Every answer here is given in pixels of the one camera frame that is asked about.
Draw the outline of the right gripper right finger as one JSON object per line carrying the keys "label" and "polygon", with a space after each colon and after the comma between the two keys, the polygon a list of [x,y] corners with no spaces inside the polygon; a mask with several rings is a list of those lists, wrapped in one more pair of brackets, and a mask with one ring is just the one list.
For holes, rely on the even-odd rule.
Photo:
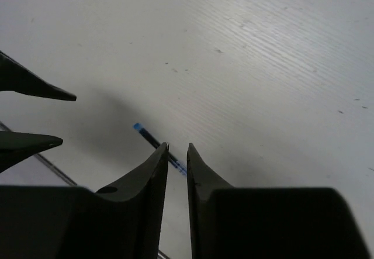
{"label": "right gripper right finger", "polygon": [[193,258],[369,258],[345,199],[332,188],[236,188],[193,144],[187,153]]}

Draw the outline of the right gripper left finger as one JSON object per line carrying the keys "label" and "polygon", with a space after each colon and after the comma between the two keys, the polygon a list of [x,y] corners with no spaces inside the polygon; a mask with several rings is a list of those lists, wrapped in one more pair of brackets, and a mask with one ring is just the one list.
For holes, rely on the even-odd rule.
{"label": "right gripper left finger", "polygon": [[156,258],[168,146],[92,192],[83,187],[1,187],[2,258]]}

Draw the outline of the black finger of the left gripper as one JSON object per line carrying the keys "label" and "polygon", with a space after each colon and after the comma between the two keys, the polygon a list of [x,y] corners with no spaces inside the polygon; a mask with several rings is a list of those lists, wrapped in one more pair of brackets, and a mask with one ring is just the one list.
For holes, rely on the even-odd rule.
{"label": "black finger of the left gripper", "polygon": [[44,81],[1,51],[1,92],[13,91],[19,94],[61,101],[76,101],[77,96]]}
{"label": "black finger of the left gripper", "polygon": [[1,172],[62,143],[63,139],[50,135],[1,131]]}

